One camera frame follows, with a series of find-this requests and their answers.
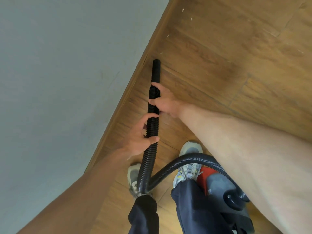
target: black corrugated hose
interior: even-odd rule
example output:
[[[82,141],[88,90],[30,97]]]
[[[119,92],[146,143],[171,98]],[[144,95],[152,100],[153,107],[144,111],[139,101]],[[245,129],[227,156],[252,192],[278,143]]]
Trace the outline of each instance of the black corrugated hose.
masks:
[[[158,59],[153,61],[152,70],[152,82],[160,82],[160,61]],[[155,87],[150,87],[149,98],[155,99],[160,97],[160,91]],[[159,109],[156,106],[148,104],[148,113],[159,114]],[[149,118],[146,125],[146,137],[158,136],[158,123],[159,118]],[[152,144],[148,149],[144,151],[141,168],[138,174],[138,190],[139,192],[146,194],[154,189],[163,179],[165,179],[170,173],[178,169],[179,167],[190,164],[199,163],[210,167],[217,172],[224,175],[229,179],[235,186],[238,196],[243,200],[248,200],[246,194],[241,190],[241,188],[232,180],[232,178],[225,172],[223,167],[216,161],[213,156],[203,154],[203,153],[190,153],[178,157],[162,168],[153,177],[152,171],[154,168],[154,163],[156,159],[158,143]]]

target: vacuum cleaner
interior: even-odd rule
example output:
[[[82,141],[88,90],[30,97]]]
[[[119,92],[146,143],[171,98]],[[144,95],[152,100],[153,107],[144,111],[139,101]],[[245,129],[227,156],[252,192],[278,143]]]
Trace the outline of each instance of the vacuum cleaner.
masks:
[[[160,60],[158,59],[153,61],[151,82],[160,82]],[[151,85],[149,98],[155,99],[158,97],[160,97],[160,91]],[[148,113],[159,114],[159,109],[151,104],[148,104],[147,111]],[[158,136],[158,124],[159,117],[147,120],[147,138]],[[143,194],[150,192],[170,173],[181,166],[190,163],[205,165],[217,171],[217,173],[210,175],[206,179],[207,187],[209,188],[208,199],[213,201],[215,208],[221,213],[229,227],[236,231],[237,234],[254,233],[255,230],[246,209],[246,203],[249,202],[248,197],[213,156],[203,153],[185,154],[171,161],[151,177],[156,159],[157,144],[150,145],[144,151],[137,182],[139,192]]]

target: pant leg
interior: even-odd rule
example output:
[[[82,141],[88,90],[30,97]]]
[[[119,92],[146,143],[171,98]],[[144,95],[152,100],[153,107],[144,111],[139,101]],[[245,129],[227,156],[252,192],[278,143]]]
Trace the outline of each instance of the pant leg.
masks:
[[[131,224],[129,234],[158,234],[156,201],[149,195],[138,197],[128,215],[128,220]]]
[[[194,180],[179,182],[171,197],[184,234],[233,234]]]

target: sneaker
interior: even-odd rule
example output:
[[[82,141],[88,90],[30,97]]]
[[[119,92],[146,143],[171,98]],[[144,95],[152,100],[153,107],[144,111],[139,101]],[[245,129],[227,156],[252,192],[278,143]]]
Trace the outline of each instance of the sneaker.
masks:
[[[140,170],[141,164],[135,164],[128,168],[128,184],[129,184],[129,191],[131,195],[133,196],[134,200],[136,200],[138,197],[142,195],[151,195],[151,193],[148,194],[142,194],[138,191],[137,187],[137,181],[138,181],[138,172]]]
[[[203,153],[202,147],[200,144],[196,142],[188,141],[186,142],[180,151],[179,157],[188,153]],[[201,164],[198,163],[190,163],[179,167],[176,177],[173,181],[173,187],[175,188],[177,184],[181,181],[185,180],[197,180],[199,171],[201,169]]]

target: wooden baseboard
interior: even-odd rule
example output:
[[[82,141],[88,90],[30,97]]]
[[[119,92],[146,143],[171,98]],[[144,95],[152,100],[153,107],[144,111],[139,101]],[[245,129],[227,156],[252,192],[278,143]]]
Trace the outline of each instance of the wooden baseboard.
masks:
[[[106,127],[106,130],[104,131],[103,136],[101,137],[101,139],[99,141],[98,146],[96,147],[96,150],[93,153],[93,156],[92,156],[85,172],[90,170],[95,165],[96,159],[99,157],[99,154],[101,153],[102,148],[105,145],[105,142],[106,142],[108,135],[111,133],[112,129],[115,127],[115,124],[117,122],[117,118],[120,114],[120,111],[121,111],[124,103],[128,100],[129,94],[130,94],[130,92],[131,92],[142,68],[143,68],[143,65],[145,63],[147,56],[149,55],[149,53],[153,49],[154,45],[158,42],[160,36],[162,35],[177,2],[178,2],[178,0],[169,0],[169,3],[167,5],[160,21],[158,22],[158,25],[157,25],[149,43],[147,44],[147,46],[143,52],[143,55],[142,55],[140,61],[138,62],[137,67],[135,68],[134,73],[132,74],[132,77],[131,77],[131,79],[130,79],[130,81],[129,81],[129,83],[128,83],[128,85],[127,85],[116,109],[115,109],[115,112],[114,112],[111,120],[109,121],[109,123]]]

